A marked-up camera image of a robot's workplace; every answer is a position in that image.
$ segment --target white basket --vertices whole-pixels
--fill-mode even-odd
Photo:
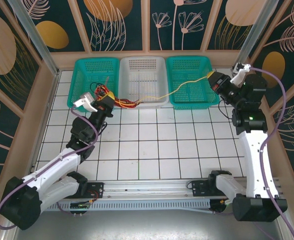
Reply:
[[[160,56],[125,57],[120,61],[119,89],[120,99],[142,100],[137,108],[157,109],[169,101],[146,98],[162,97],[168,94],[168,81],[165,60]]]

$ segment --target plastic basket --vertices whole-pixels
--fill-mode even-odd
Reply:
[[[210,60],[205,56],[173,56],[167,58],[169,92],[186,81],[194,81],[212,71]],[[205,78],[183,85],[170,95],[170,102],[176,110],[207,109],[219,103],[219,96],[210,88]]]
[[[125,57],[120,61],[118,97],[131,101],[143,100],[140,109],[155,109],[169,101],[146,98],[168,94],[166,63],[159,56]]]
[[[118,95],[119,60],[114,57],[96,57],[79,59],[75,63],[67,105],[73,103],[85,92],[94,93],[90,89],[91,83],[105,84],[114,94]],[[82,106],[77,110],[87,112]]]

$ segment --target teal basket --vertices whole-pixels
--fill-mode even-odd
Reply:
[[[80,96],[90,92],[95,97],[92,90],[95,90],[96,84],[104,84],[112,91],[115,96],[118,95],[118,77],[119,77],[119,60],[114,57],[95,57],[79,59],[75,63],[71,85],[68,95],[67,105],[72,107]],[[80,112],[87,112],[84,107],[77,109]]]
[[[205,56],[173,56],[167,58],[169,92],[186,81],[194,81],[212,71]],[[169,96],[176,110],[207,109],[219,103],[219,96],[210,88],[208,79],[187,83]]]

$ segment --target robotic arm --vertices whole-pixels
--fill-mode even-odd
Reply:
[[[234,78],[219,72],[212,73],[209,84],[226,104],[231,104],[232,123],[245,150],[247,169],[247,189],[244,189],[227,171],[213,171],[209,175],[211,185],[221,190],[233,202],[234,216],[238,221],[272,222],[280,214],[273,205],[264,185],[260,146],[268,137],[267,121],[259,109],[267,88],[266,80],[250,71],[250,65],[237,64]],[[279,198],[273,182],[268,152],[263,152],[264,171],[269,189],[282,212],[287,210],[287,201]]]
[[[95,101],[87,92],[74,104],[92,112],[87,120],[97,132],[82,117],[77,117],[72,123],[69,143],[56,158],[22,179],[11,178],[5,186],[3,199],[16,192],[4,202],[0,214],[22,230],[32,226],[52,204],[74,194],[83,196],[87,190],[87,178],[77,173],[76,168],[94,150],[94,140],[98,137],[96,133],[101,133],[106,127],[106,117],[113,117],[114,96],[110,92]]]

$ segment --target yellow wire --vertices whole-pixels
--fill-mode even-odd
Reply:
[[[179,90],[184,84],[196,83],[196,82],[198,82],[198,81],[200,81],[200,80],[202,80],[202,79],[209,78],[213,73],[214,73],[214,71],[211,71],[211,72],[209,72],[206,76],[204,76],[204,77],[202,77],[202,78],[199,78],[199,79],[197,79],[197,80],[194,80],[194,81],[185,81],[184,83],[180,84],[180,86],[178,86],[178,88],[177,88],[176,90],[174,90],[174,91],[172,91],[171,93],[168,93],[168,94],[166,94],[166,95],[164,95],[164,96],[160,96],[160,97],[156,97],[156,96],[146,96],[146,97],[144,97],[143,99],[139,100],[138,102],[141,103],[141,102],[143,102],[145,99],[148,99],[148,98],[153,98],[153,99],[156,99],[156,100],[163,99],[163,98],[165,98],[165,97],[167,97],[167,96],[169,96],[169,95],[174,94],[175,92],[177,92],[177,91],[178,91],[178,90]]]

